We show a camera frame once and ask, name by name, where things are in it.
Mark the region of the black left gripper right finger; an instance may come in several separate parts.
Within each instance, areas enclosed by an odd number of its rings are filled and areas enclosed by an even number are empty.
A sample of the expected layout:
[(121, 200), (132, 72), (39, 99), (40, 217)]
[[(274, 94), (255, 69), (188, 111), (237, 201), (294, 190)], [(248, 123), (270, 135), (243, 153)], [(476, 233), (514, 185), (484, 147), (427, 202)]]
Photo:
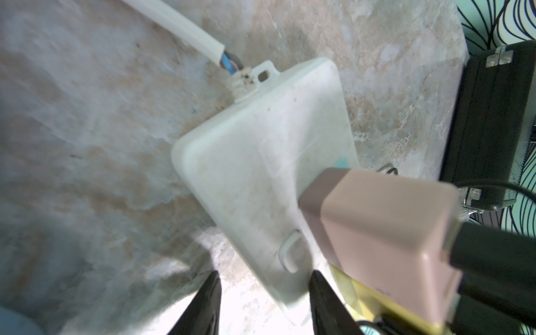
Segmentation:
[(363, 335), (325, 277), (314, 270), (308, 284), (315, 335)]

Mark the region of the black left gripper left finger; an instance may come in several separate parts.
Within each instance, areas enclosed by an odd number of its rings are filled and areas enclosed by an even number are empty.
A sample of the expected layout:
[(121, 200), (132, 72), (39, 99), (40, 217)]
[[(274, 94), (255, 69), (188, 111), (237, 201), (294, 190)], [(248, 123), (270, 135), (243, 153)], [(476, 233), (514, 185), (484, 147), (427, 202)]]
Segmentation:
[(192, 299), (168, 335), (217, 335), (221, 312), (222, 287), (214, 270)]

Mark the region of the yellow USB charger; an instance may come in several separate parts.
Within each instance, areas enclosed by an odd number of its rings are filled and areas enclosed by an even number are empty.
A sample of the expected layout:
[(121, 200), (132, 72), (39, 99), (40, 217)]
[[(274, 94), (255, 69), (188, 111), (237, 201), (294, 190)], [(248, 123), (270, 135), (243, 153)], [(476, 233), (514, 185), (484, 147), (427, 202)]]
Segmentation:
[(344, 304), (354, 320), (373, 321), (375, 317), (389, 314), (407, 322), (423, 334), (444, 334), (443, 323), (427, 322), (397, 303), (390, 301), (381, 293), (372, 290), (352, 279), (334, 265), (329, 265), (334, 280), (342, 294)]

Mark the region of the pink end USB charger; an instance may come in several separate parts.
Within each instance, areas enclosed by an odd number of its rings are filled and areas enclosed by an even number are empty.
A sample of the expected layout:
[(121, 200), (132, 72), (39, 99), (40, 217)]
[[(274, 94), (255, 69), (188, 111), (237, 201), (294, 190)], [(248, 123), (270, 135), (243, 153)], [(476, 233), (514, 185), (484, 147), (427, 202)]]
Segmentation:
[(299, 207), (329, 262), (430, 323), (443, 323), (461, 280), (445, 246), (459, 222), (451, 184), (331, 167)]

